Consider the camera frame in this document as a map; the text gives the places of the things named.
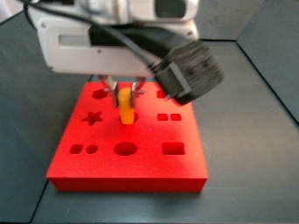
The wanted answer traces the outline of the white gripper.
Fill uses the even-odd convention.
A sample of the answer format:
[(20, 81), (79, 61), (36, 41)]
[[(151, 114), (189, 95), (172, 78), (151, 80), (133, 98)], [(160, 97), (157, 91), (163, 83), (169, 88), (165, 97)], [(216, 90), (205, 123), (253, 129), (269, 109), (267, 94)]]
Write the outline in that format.
[[(123, 46), (96, 27), (33, 11), (32, 23), (37, 29), (41, 53), (45, 64), (56, 73), (95, 74), (112, 97), (117, 108), (117, 82), (112, 76), (141, 76), (131, 86), (131, 107), (136, 106), (136, 97), (144, 92), (145, 77), (149, 72), (145, 64)], [(169, 52), (171, 38), (195, 39), (199, 37), (195, 13), (187, 11), (179, 15), (159, 15), (152, 11), (127, 11), (120, 19), (103, 17), (99, 21), (127, 35), (143, 49), (144, 55), (160, 61)]]

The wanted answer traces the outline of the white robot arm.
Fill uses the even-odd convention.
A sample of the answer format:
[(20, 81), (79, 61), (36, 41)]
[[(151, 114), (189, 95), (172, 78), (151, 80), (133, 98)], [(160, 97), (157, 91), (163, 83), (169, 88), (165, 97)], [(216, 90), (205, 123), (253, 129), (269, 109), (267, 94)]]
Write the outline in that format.
[(148, 77), (184, 105), (197, 98), (184, 67), (195, 59), (199, 0), (35, 0), (27, 4), (45, 64), (57, 73), (95, 74), (111, 94), (115, 76)]

